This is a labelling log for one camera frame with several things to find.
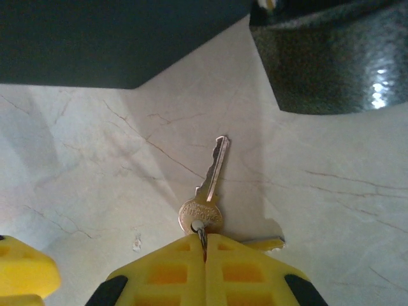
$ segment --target dark surface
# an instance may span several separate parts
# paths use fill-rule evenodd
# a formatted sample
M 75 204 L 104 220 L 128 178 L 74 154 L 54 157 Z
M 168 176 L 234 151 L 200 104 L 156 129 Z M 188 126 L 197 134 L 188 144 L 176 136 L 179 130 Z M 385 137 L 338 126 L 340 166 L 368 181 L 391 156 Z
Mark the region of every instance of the dark surface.
M 281 110 L 327 115 L 408 101 L 408 1 L 339 2 L 301 11 L 288 1 L 276 14 L 253 6 L 251 33 Z
M 128 282 L 126 276 L 116 276 L 103 282 L 95 290 L 85 306 L 115 306 L 120 294 Z
M 300 306 L 328 306 L 311 282 L 292 274 L 285 275 L 285 281 Z
M 133 89 L 250 6 L 251 0 L 3 0 L 0 83 Z

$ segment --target floor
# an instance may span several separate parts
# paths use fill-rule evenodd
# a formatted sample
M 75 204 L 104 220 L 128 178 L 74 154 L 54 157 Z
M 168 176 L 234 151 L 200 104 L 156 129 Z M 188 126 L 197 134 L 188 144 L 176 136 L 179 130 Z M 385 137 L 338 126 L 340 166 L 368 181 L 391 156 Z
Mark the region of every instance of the floor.
M 48 306 L 85 304 L 110 272 L 182 237 L 177 212 L 223 134 L 227 236 L 284 236 L 269 255 L 329 305 L 406 305 L 408 103 L 282 112 L 247 23 L 136 90 L 0 85 L 0 232 L 58 263 Z

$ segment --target key blade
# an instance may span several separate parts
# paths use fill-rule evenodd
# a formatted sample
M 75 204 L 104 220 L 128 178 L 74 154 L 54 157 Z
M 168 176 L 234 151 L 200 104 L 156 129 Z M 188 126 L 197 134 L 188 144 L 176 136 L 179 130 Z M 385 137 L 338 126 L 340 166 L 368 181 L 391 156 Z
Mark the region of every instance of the key blade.
M 210 202 L 217 186 L 218 176 L 222 168 L 222 162 L 226 151 L 230 145 L 227 136 L 220 136 L 216 139 L 217 145 L 212 153 L 213 163 L 207 171 L 207 176 L 200 187 L 196 188 L 196 196 L 202 194 L 207 202 Z

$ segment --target white marble tile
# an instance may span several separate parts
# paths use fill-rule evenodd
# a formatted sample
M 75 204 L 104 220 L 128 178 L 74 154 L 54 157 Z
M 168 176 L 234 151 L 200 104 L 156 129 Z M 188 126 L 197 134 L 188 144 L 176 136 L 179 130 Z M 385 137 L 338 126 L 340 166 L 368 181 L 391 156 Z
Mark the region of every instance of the white marble tile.
M 408 104 L 281 112 L 247 23 L 133 91 L 0 85 L 0 232 L 58 262 L 47 305 L 83 305 L 111 271 L 182 237 L 178 209 L 224 133 L 227 235 L 284 235 L 270 255 L 329 305 L 406 304 Z

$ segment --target speckled granite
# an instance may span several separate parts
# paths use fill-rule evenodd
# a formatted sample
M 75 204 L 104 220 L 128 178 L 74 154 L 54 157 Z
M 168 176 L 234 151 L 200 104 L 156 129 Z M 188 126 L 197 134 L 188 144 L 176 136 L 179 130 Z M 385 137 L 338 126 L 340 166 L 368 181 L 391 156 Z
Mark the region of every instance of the speckled granite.
M 303 15 L 301 7 L 252 9 L 252 37 L 279 108 L 331 115 L 408 101 L 408 1 L 318 6 Z

